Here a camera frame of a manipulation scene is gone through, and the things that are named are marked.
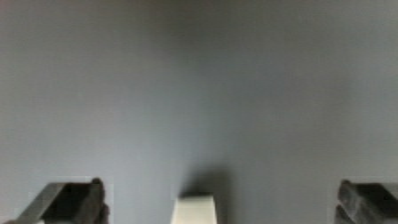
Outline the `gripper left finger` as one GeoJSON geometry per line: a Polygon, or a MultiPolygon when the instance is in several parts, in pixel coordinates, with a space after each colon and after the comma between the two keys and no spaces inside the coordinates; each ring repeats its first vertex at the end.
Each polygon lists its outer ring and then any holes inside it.
{"type": "Polygon", "coordinates": [[[100,178],[89,182],[50,183],[15,224],[111,224],[105,203],[105,185],[100,178]]]}

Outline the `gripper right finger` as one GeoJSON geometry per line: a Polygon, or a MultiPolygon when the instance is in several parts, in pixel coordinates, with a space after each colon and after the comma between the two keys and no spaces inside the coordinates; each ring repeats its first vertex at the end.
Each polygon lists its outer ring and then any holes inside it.
{"type": "Polygon", "coordinates": [[[398,183],[342,181],[335,224],[398,224],[398,183]]]}

